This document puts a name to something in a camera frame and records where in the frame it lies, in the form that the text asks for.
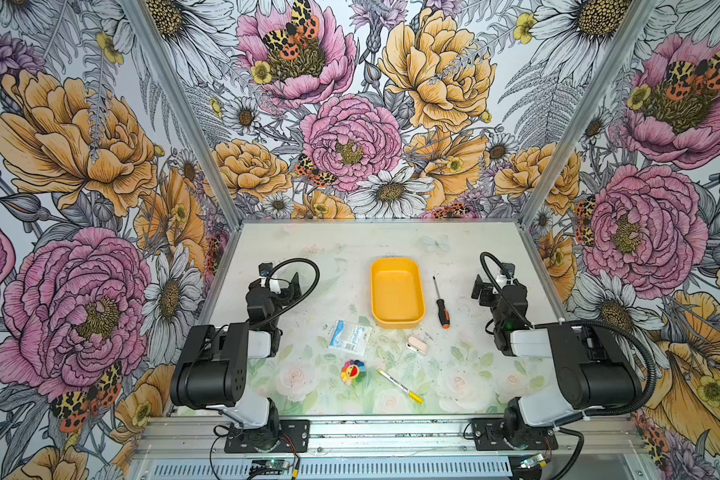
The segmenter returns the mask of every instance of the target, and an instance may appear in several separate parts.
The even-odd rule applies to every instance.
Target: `wall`
[[[123,478],[230,238],[111,0],[0,0],[0,478]]]
[[[630,0],[184,4],[148,3],[242,216],[433,219],[518,216]]]
[[[634,420],[665,477],[710,480],[720,478],[720,0],[663,4],[590,111],[574,205],[560,212],[550,197],[530,231],[570,318],[627,328],[652,351],[660,379]]]

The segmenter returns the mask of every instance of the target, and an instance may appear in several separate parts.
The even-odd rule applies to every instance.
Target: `yellow plastic container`
[[[424,318],[422,274],[410,258],[381,258],[371,265],[371,311],[385,329],[410,329]]]

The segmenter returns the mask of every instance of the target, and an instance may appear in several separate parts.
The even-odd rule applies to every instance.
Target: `screwdriver handle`
[[[440,324],[444,329],[451,328],[451,316],[445,309],[445,300],[443,299],[438,300],[438,318],[440,319]]]

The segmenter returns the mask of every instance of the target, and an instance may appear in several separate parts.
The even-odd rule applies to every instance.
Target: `floral table surface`
[[[513,224],[247,224],[237,247],[211,322],[221,326],[245,312],[244,293],[257,265],[306,256],[320,267],[315,292],[284,315],[278,354],[250,360],[246,388],[272,398],[280,415],[499,413],[515,396],[536,391],[554,378],[551,361],[505,357],[484,331],[490,311],[470,298],[478,256],[489,250],[517,266],[528,287],[532,321],[554,321],[530,259]],[[427,312],[412,330],[378,327],[371,314],[370,265],[384,256],[407,256],[422,271]],[[302,290],[312,282],[308,266],[299,272]],[[437,318],[432,275],[451,313],[451,329]],[[373,327],[365,355],[365,378],[347,386],[339,377],[356,358],[328,347],[337,320]],[[413,335],[428,344],[420,356],[406,347]],[[384,369],[424,398],[419,405],[376,369]],[[196,415],[179,408],[179,415]]]

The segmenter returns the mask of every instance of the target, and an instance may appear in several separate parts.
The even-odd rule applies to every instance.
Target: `blue and white package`
[[[353,353],[356,356],[363,356],[371,331],[373,331],[372,326],[339,320],[336,322],[336,329],[333,331],[333,338],[328,346]]]

